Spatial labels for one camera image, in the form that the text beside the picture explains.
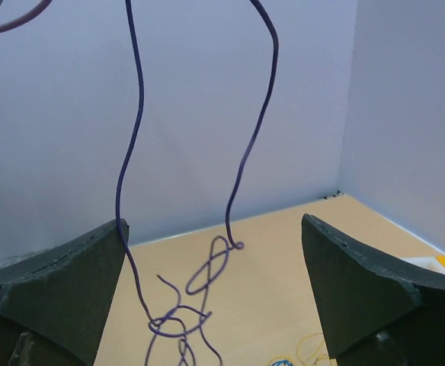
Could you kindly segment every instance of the wall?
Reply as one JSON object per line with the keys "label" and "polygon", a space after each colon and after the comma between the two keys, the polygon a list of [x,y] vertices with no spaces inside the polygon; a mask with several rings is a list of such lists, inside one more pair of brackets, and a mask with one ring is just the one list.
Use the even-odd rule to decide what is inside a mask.
{"label": "wall", "polygon": [[445,2],[360,0],[339,188],[445,250]]}
{"label": "wall", "polygon": [[[5,1],[0,21],[34,5]],[[233,218],[336,188],[356,2],[265,1],[274,97]],[[249,2],[135,2],[146,114],[126,176],[131,242],[223,221],[256,123],[271,40]],[[53,2],[0,35],[0,261],[114,218],[137,106],[123,2]]]}

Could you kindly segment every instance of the purple cable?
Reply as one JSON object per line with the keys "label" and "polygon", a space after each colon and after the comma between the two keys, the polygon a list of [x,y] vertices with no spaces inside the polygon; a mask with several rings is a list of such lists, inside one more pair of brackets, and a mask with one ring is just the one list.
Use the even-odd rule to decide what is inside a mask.
{"label": "purple cable", "polygon": [[41,0],[41,2],[29,10],[25,15],[20,16],[19,18],[14,19],[13,21],[9,21],[8,23],[0,24],[0,33],[4,33],[10,31],[11,29],[15,29],[20,27],[21,25],[26,24],[29,21],[35,19],[38,15],[43,13],[43,11],[48,8],[52,0]]}
{"label": "purple cable", "polygon": [[[142,295],[141,281],[139,279],[138,270],[136,268],[136,263],[134,261],[133,254],[130,251],[130,247],[128,246],[128,243],[126,241],[126,237],[124,236],[124,232],[123,232],[122,225],[121,225],[121,215],[120,215],[121,191],[122,191],[122,187],[123,187],[124,175],[126,174],[126,169],[130,162],[130,158],[131,158],[131,155],[133,154],[134,146],[136,144],[136,138],[138,136],[139,126],[141,124],[141,118],[142,118],[143,107],[144,107],[144,95],[145,95],[141,60],[139,57],[139,48],[138,48],[138,43],[136,40],[136,29],[135,29],[134,20],[133,20],[132,5],[131,5],[130,0],[125,0],[126,15],[128,18],[128,25],[129,25],[130,36],[131,36],[131,44],[133,46],[133,54],[134,54],[136,71],[137,71],[137,76],[138,76],[139,101],[138,101],[138,113],[136,115],[136,121],[135,121],[135,124],[133,127],[133,133],[131,135],[130,144],[128,145],[126,156],[124,157],[123,165],[121,167],[119,178],[117,181],[116,207],[115,207],[116,210],[115,211],[116,211],[116,223],[117,223],[118,233],[120,235],[120,238],[122,239],[124,251],[126,252],[126,256],[127,256],[128,260],[130,261],[130,265],[133,270],[133,277],[134,277],[134,281],[135,281],[135,285],[136,285],[136,292],[138,294],[139,302],[141,303],[143,309],[145,310],[146,316],[148,317],[148,320],[149,320],[148,327],[149,327],[150,331],[153,333],[153,337],[149,343],[149,347],[146,352],[145,366],[148,366],[149,358],[152,354],[153,345],[155,344],[155,341],[156,341],[157,337],[159,337],[159,336],[178,339],[178,352],[181,357],[178,362],[178,366],[182,366],[182,365],[189,366],[189,364],[187,363],[187,353],[190,354],[192,364],[195,366],[196,365],[196,357],[195,357],[193,349],[191,348],[191,346],[187,340],[187,336],[197,330],[199,331],[206,346],[210,349],[210,351],[219,360],[219,365],[220,366],[223,365],[223,358],[221,357],[219,352],[209,343],[206,335],[203,332],[203,324],[205,324],[205,322],[212,315],[212,313],[210,311],[206,313],[206,303],[207,303],[207,298],[209,296],[210,285],[222,274],[222,272],[226,268],[226,266],[228,264],[228,260],[229,260],[229,253],[233,249],[242,249],[244,247],[243,242],[235,242],[234,239],[232,238],[231,225],[230,225],[231,208],[232,208],[232,204],[235,200],[236,193],[238,192],[239,185],[242,180],[242,175],[243,175],[243,171],[245,169],[246,161],[249,157],[251,149],[253,148],[253,145],[255,144],[256,138],[258,136],[258,132],[260,131],[260,127],[263,122],[265,111],[267,110],[268,103],[270,102],[271,94],[272,94],[272,91],[274,88],[274,83],[275,83],[275,76],[277,74],[277,61],[278,61],[278,48],[279,48],[277,32],[275,31],[275,27],[273,26],[271,19],[268,16],[267,12],[265,11],[263,5],[259,2],[259,0],[249,0],[249,1],[250,1],[250,3],[253,4],[253,6],[255,7],[255,9],[257,10],[259,15],[263,19],[265,25],[267,26],[267,29],[270,31],[271,38],[273,41],[273,49],[274,50],[273,50],[273,57],[272,57],[272,63],[271,63],[271,75],[270,75],[270,81],[268,83],[267,94],[264,99],[264,103],[261,107],[261,112],[258,117],[258,122],[256,124],[255,131],[253,132],[253,134],[251,136],[248,147],[246,148],[245,153],[242,157],[242,160],[239,164],[238,174],[237,174],[236,180],[235,180],[235,185],[232,189],[232,193],[229,198],[228,205],[226,207],[225,222],[226,222],[226,231],[227,231],[228,239],[225,238],[224,236],[217,236],[213,239],[213,241],[211,242],[209,258],[194,273],[194,275],[190,278],[190,280],[188,281],[188,283],[185,287],[185,293],[190,296],[199,294],[200,292],[203,292],[203,300],[202,300],[202,304],[200,305],[200,310],[197,310],[193,307],[188,307],[188,306],[182,305],[180,291],[173,284],[166,281],[161,276],[158,276],[158,279],[162,283],[171,287],[176,292],[178,299],[177,299],[176,305],[174,307],[172,307],[164,316],[161,316],[159,318],[153,318],[151,313],[149,312],[148,305],[146,304],[145,299]],[[225,248],[224,248],[224,250],[214,254],[215,245],[218,241],[222,241],[224,243]],[[221,255],[224,255],[224,259],[222,261],[221,267],[217,271],[215,271],[214,274],[211,274],[212,263],[213,263],[214,259],[220,257]],[[207,273],[206,283],[196,289],[191,289],[191,286],[197,279],[197,276],[201,275],[204,272],[204,270],[206,270],[206,273]],[[180,309],[186,309],[186,310],[196,313],[199,316],[199,323],[197,325],[195,325],[194,327],[188,329],[185,326],[185,323],[181,319],[174,316],[176,314],[176,312]],[[179,332],[179,333],[163,332],[161,330],[162,326],[169,321],[172,321],[172,322],[175,321],[176,323],[181,324],[182,332]]]}

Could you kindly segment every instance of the purple cord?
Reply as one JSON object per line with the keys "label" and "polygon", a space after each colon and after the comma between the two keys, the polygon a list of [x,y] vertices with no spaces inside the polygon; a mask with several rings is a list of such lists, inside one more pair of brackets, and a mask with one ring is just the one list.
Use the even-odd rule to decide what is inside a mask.
{"label": "purple cord", "polygon": [[4,33],[10,31],[11,29],[15,29],[20,27],[21,25],[26,24],[29,21],[35,19],[38,15],[43,13],[43,11],[48,8],[52,0],[41,0],[41,2],[29,10],[25,15],[20,16],[19,18],[14,19],[13,21],[9,21],[8,23],[0,24],[0,33]]}
{"label": "purple cord", "polygon": [[[274,88],[274,83],[275,83],[275,76],[277,74],[277,61],[278,61],[278,48],[279,48],[277,32],[275,31],[275,27],[272,24],[271,19],[268,16],[267,12],[265,11],[263,5],[259,2],[259,0],[249,0],[249,1],[250,1],[250,3],[253,4],[253,6],[255,7],[255,9],[257,10],[259,15],[263,19],[265,25],[267,26],[267,29],[270,31],[271,38],[273,41],[274,51],[273,51],[273,57],[272,57],[271,75],[270,75],[270,81],[268,84],[267,95],[264,99],[263,106],[261,107],[261,112],[258,117],[258,122],[256,124],[255,131],[253,132],[253,134],[251,136],[248,147],[246,148],[245,154],[243,155],[242,160],[239,164],[238,174],[237,174],[236,180],[235,180],[235,185],[232,189],[232,193],[229,198],[228,205],[226,207],[225,222],[226,222],[226,231],[227,231],[228,239],[225,238],[224,236],[217,236],[213,239],[213,241],[211,242],[209,258],[194,273],[194,275],[190,278],[190,280],[188,281],[188,283],[185,287],[185,293],[187,295],[195,295],[195,294],[199,294],[200,292],[203,291],[203,300],[202,300],[202,304],[200,306],[200,310],[197,310],[193,307],[181,305],[180,291],[173,284],[166,281],[161,276],[158,276],[158,279],[161,282],[163,282],[167,286],[171,287],[177,293],[178,299],[177,299],[177,304],[174,307],[172,307],[164,316],[161,316],[159,318],[153,318],[151,313],[149,312],[148,305],[146,304],[145,299],[142,295],[141,281],[139,279],[138,270],[136,268],[136,263],[134,261],[133,254],[130,251],[130,247],[128,246],[128,243],[126,241],[126,237],[124,236],[124,232],[123,232],[122,225],[121,225],[121,215],[120,215],[121,190],[123,187],[124,175],[126,174],[126,169],[130,162],[130,158],[133,153],[134,146],[136,144],[136,138],[138,135],[139,126],[141,124],[141,118],[142,118],[143,107],[144,107],[144,95],[145,95],[143,76],[142,76],[141,59],[139,57],[139,48],[138,48],[138,42],[136,39],[136,29],[135,29],[134,20],[133,20],[132,5],[131,5],[130,0],[125,0],[126,15],[128,18],[128,25],[130,28],[131,44],[133,46],[133,54],[134,54],[136,71],[137,71],[137,76],[138,76],[139,101],[138,101],[138,113],[136,115],[136,121],[135,121],[135,124],[133,127],[133,133],[131,135],[130,144],[128,145],[128,150],[126,152],[126,156],[124,157],[123,165],[121,167],[119,178],[117,181],[116,207],[115,207],[116,210],[115,211],[116,211],[116,223],[117,223],[118,233],[120,235],[120,238],[122,239],[124,251],[126,252],[126,256],[127,256],[128,260],[130,261],[131,268],[133,270],[133,277],[134,277],[134,281],[135,281],[135,285],[136,285],[136,292],[138,294],[139,302],[141,303],[143,309],[145,310],[146,316],[148,317],[148,320],[149,320],[148,327],[149,327],[150,331],[152,331],[152,333],[153,333],[153,337],[149,343],[149,347],[146,352],[145,366],[148,366],[149,358],[150,358],[150,355],[152,354],[152,348],[153,348],[153,345],[155,344],[155,341],[158,336],[178,339],[178,351],[181,356],[180,361],[178,362],[178,366],[182,366],[182,365],[189,366],[189,364],[187,363],[187,357],[186,357],[187,353],[190,354],[190,358],[192,359],[192,364],[195,366],[196,365],[196,357],[195,357],[193,349],[191,348],[191,346],[187,340],[187,336],[197,330],[199,330],[200,335],[201,335],[205,345],[207,346],[207,348],[209,348],[210,351],[219,360],[219,366],[223,365],[223,358],[221,357],[219,352],[209,343],[206,335],[203,332],[203,324],[205,324],[205,322],[212,315],[212,313],[210,311],[207,313],[205,312],[206,311],[206,303],[207,303],[207,298],[209,296],[210,285],[222,274],[222,272],[226,268],[226,265],[229,260],[229,253],[233,249],[239,250],[239,249],[243,249],[243,247],[244,247],[243,242],[235,242],[234,239],[232,238],[231,224],[230,224],[231,208],[232,208],[232,204],[235,200],[236,193],[238,192],[239,185],[241,183],[241,179],[242,179],[243,171],[245,169],[246,161],[249,157],[251,149],[253,148],[253,145],[255,144],[256,138],[258,136],[258,132],[260,131],[260,127],[263,122],[265,111],[267,110],[268,103],[270,102],[271,94],[272,94],[272,91]],[[225,248],[221,252],[217,252],[216,254],[214,254],[215,245],[219,240],[221,240],[224,243]],[[223,259],[221,268],[219,268],[215,272],[215,274],[211,275],[212,263],[215,258],[218,258],[221,255],[224,255],[224,259]],[[197,276],[202,274],[205,269],[207,270],[206,283],[195,290],[191,290],[191,288],[190,288],[191,285],[194,283]],[[193,328],[187,329],[187,327],[185,326],[185,323],[181,319],[174,316],[175,313],[177,312],[177,310],[180,310],[180,309],[186,309],[186,310],[190,310],[190,311],[196,313],[199,316],[199,323],[197,325],[195,325]],[[179,333],[166,333],[166,332],[161,331],[162,326],[168,321],[175,321],[177,323],[180,323],[182,325],[183,331],[179,332]]]}

